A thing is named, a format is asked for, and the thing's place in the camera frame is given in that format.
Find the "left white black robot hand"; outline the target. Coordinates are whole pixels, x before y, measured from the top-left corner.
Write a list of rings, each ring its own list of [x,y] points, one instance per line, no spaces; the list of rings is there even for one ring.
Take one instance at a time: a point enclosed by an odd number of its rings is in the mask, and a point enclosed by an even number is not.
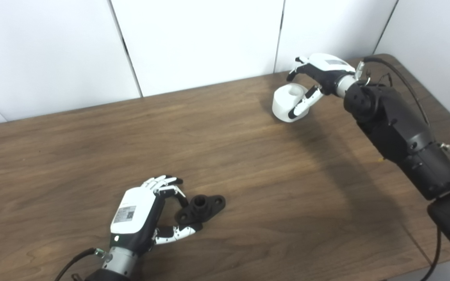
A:
[[[176,242],[201,231],[201,223],[158,225],[166,199],[175,197],[182,207],[188,206],[179,188],[182,182],[180,178],[162,175],[127,190],[111,221],[109,246],[127,249],[140,257],[154,245]]]

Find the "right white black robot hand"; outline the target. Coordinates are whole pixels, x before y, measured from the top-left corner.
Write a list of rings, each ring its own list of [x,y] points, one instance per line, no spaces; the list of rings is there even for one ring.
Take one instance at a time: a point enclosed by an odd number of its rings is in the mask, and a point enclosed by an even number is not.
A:
[[[361,67],[357,69],[344,60],[329,54],[314,53],[308,58],[297,57],[300,65],[292,69],[286,80],[291,82],[298,74],[312,78],[316,85],[302,95],[298,103],[289,111],[288,117],[294,120],[307,113],[323,96],[345,96],[346,90],[361,77]]]

